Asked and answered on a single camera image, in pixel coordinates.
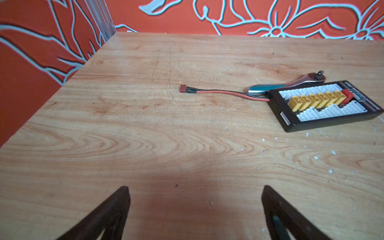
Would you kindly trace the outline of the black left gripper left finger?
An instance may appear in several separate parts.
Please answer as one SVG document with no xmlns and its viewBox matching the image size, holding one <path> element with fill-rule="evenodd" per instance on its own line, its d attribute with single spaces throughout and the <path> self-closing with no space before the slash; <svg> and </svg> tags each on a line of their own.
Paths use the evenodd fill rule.
<svg viewBox="0 0 384 240">
<path fill-rule="evenodd" d="M 60 240 L 120 240 L 131 205 L 129 188 L 121 186 Z"/>
</svg>

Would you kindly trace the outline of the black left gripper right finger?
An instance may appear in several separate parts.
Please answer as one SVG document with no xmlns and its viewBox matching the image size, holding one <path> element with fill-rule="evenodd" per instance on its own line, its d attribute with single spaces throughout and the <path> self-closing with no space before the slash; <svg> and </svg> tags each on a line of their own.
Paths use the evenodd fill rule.
<svg viewBox="0 0 384 240">
<path fill-rule="evenodd" d="M 329 240 L 271 186 L 264 186 L 262 204 L 272 240 Z"/>
</svg>

